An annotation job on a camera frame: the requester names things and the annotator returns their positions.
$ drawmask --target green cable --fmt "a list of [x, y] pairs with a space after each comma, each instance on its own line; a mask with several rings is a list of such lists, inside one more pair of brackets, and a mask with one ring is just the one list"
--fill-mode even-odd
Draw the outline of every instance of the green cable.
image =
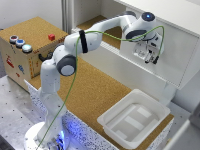
[[[163, 39], [164, 39], [164, 27], [163, 27], [163, 26], [157, 26], [157, 27], [155, 27], [155, 28], [149, 30], [149, 31], [146, 32], [145, 34], [142, 34], [141, 36], [138, 36], [137, 38], [134, 38], [134, 39], [120, 39], [120, 38], [117, 38], [117, 37], [115, 37], [115, 36], [112, 36], [112, 35], [110, 35], [110, 34], [108, 34], [108, 33], [101, 32], [101, 31], [87, 31], [87, 32], [85, 32], [85, 34], [96, 32], [96, 33], [105, 34], [105, 35], [107, 35], [107, 36], [110, 36], [110, 37], [112, 37], [112, 38], [114, 38], [114, 39], [117, 39], [117, 40], [120, 40], [120, 41], [132, 41], [132, 40], [137, 40], [137, 39], [139, 39], [139, 38], [141, 38], [141, 37], [147, 35], [148, 33], [152, 32], [153, 30], [155, 30], [155, 29], [157, 29], [157, 28], [160, 28], [160, 27], [163, 29], [163, 38], [162, 38], [161, 45], [160, 45], [160, 50], [159, 50], [159, 53], [158, 53], [158, 56], [160, 56], [160, 52], [161, 52], [162, 45], [163, 45]], [[69, 91], [68, 91], [68, 93], [67, 93], [67, 96], [66, 96], [66, 98], [65, 98], [65, 101], [63, 102], [62, 107], [60, 108], [60, 110], [58, 111], [58, 113], [56, 114], [56, 116], [54, 117], [53, 121], [51, 122], [49, 128], [47, 129], [47, 131], [46, 131], [44, 137], [42, 138], [42, 140], [41, 140], [41, 142], [40, 142], [40, 144], [38, 145], [38, 147], [37, 147], [36, 150], [38, 150], [38, 148], [40, 147], [40, 145], [41, 145], [42, 142], [44, 141], [44, 139], [45, 139], [47, 133], [49, 132], [49, 130], [50, 130], [50, 128], [51, 128], [51, 126], [53, 125], [54, 121], [56, 120], [57, 116], [59, 115], [59, 113], [61, 112], [61, 110], [63, 109], [63, 107], [65, 106], [65, 103], [66, 103], [66, 101], [67, 101], [67, 99], [68, 99], [68, 97], [69, 97], [69, 94], [70, 94], [70, 92], [71, 92], [71, 90], [72, 90], [72, 87], [73, 87], [73, 85], [74, 85], [74, 82], [75, 82], [75, 80], [76, 80], [76, 74], [77, 74], [77, 69], [78, 69], [78, 68], [77, 68], [77, 67], [78, 67], [78, 63], [77, 63], [77, 62], [78, 62], [77, 48], [78, 48], [78, 42], [79, 42], [79, 40], [80, 40], [80, 36], [78, 37], [78, 39], [77, 39], [77, 41], [76, 41], [76, 70], [75, 70], [75, 74], [74, 74], [74, 78], [73, 78], [72, 84], [71, 84], [70, 89], [69, 89]]]

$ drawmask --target brown box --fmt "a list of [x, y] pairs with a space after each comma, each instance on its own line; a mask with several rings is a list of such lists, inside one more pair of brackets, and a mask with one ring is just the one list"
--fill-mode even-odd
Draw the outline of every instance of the brown box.
[[[55, 40], [48, 39], [49, 34], [55, 35]], [[10, 36], [17, 35], [32, 46], [33, 51], [29, 54], [22, 52], [10, 44]], [[47, 57], [53, 52], [56, 45], [63, 42], [68, 34], [47, 21], [36, 17], [15, 26], [0, 31], [0, 50], [6, 73], [24, 89], [27, 89], [24, 79], [27, 81], [40, 73], [42, 61], [38, 54]]]

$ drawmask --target white plastic bin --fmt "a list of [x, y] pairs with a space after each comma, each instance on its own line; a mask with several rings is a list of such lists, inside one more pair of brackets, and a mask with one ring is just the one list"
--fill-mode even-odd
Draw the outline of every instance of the white plastic bin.
[[169, 113], [169, 108], [136, 89], [97, 120], [105, 133], [118, 144], [126, 149], [135, 149]]

